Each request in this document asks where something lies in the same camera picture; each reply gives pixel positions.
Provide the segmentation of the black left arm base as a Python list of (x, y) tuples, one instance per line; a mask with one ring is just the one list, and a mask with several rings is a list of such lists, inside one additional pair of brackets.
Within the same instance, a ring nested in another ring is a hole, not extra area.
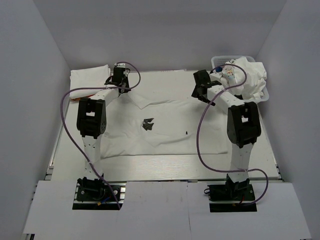
[(116, 210), (124, 202), (126, 185), (111, 184), (112, 190), (100, 179), (79, 178), (73, 199), (73, 210)]

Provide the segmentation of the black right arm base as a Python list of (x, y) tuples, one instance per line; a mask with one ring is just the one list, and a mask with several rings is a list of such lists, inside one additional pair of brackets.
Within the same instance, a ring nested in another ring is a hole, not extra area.
[(253, 186), (249, 184), (246, 190), (241, 190), (236, 196), (227, 193), (226, 186), (210, 184), (203, 193), (208, 196), (209, 210), (211, 213), (253, 213), (257, 212)]

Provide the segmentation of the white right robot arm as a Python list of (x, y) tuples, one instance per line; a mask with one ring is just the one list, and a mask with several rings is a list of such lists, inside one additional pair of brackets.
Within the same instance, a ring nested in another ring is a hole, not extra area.
[[(209, 170), (226, 174), (225, 194), (236, 200), (249, 191), (249, 162), (254, 144), (261, 135), (258, 106), (255, 102), (245, 102), (217, 81), (212, 81), (206, 70), (193, 74), (195, 87), (191, 94), (206, 107), (200, 117), (196, 132), (196, 151), (200, 162)], [(231, 143), (231, 163), (229, 170), (218, 170), (205, 164), (200, 153), (200, 130), (209, 108), (218, 107), (227, 115), (226, 134)]]

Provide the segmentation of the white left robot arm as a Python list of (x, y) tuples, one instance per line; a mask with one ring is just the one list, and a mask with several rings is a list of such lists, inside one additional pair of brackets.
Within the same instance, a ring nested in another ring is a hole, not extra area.
[(130, 91), (129, 72), (125, 63), (116, 64), (113, 74), (105, 82), (106, 89), (79, 100), (76, 127), (86, 155), (84, 176), (89, 180), (98, 180), (104, 175), (101, 166), (101, 141), (107, 129), (106, 108), (121, 94)]

